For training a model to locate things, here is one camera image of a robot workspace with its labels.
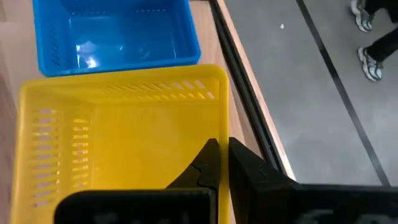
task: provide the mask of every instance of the white sole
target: white sole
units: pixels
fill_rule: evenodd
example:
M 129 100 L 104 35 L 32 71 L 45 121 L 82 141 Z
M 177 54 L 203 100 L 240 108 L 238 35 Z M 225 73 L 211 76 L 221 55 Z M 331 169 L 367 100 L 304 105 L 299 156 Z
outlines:
M 351 12 L 353 12 L 355 16 L 361 15 L 361 12 L 358 9 L 358 0 L 351 1 Z
M 362 32 L 369 32 L 368 30 L 366 30 L 363 26 L 362 26 L 362 19 L 361 19 L 361 12 L 358 9 L 358 0 L 352 0 L 351 1 L 351 12 L 354 14 L 355 16 L 355 23 L 356 26 L 358 26 L 358 29 Z
M 363 48 L 358 49 L 357 53 L 358 53 L 358 58 L 362 62 L 362 70 L 365 73 L 366 78 L 368 78 L 368 80 L 371 80 L 372 82 L 376 82 L 377 80 L 375 80 L 369 73 L 368 64 L 366 63 L 365 57 L 363 55 Z

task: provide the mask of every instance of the gray floor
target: gray floor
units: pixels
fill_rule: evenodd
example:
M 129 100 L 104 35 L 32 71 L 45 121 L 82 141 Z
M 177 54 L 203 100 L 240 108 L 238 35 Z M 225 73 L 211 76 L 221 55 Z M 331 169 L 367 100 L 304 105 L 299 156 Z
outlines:
M 299 182 L 379 185 L 300 9 L 292 0 L 225 0 Z M 360 32 L 349 0 L 304 0 L 392 185 L 398 184 L 398 54 L 367 81 L 356 49 L 394 26 L 384 11 Z

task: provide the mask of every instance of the blue basket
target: blue basket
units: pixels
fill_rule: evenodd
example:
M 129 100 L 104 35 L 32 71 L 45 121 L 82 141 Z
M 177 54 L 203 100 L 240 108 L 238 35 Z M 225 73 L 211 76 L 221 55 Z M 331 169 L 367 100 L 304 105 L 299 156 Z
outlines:
M 188 0 L 33 0 L 48 77 L 196 64 Z

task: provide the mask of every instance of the yellow basket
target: yellow basket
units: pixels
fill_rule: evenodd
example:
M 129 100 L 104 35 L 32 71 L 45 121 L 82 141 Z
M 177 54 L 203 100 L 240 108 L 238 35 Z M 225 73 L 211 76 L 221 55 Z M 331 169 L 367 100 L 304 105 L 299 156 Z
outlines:
M 48 78 L 21 89 L 12 224 L 52 223 L 88 189 L 164 189 L 209 138 L 228 223 L 228 78 L 215 65 Z

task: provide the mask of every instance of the sneaker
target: sneaker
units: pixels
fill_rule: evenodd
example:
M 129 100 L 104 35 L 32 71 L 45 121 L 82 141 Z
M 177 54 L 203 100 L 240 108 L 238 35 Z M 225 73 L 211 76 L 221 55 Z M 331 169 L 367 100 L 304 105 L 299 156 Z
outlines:
M 355 15 L 355 23 L 363 32 L 372 30 L 372 21 L 374 15 L 370 15 L 363 7 L 364 0 L 352 0 L 351 11 Z
M 371 58 L 366 48 L 358 49 L 358 57 L 362 61 L 362 71 L 366 77 L 373 82 L 381 80 L 381 70 L 383 69 L 381 62 L 377 62 Z

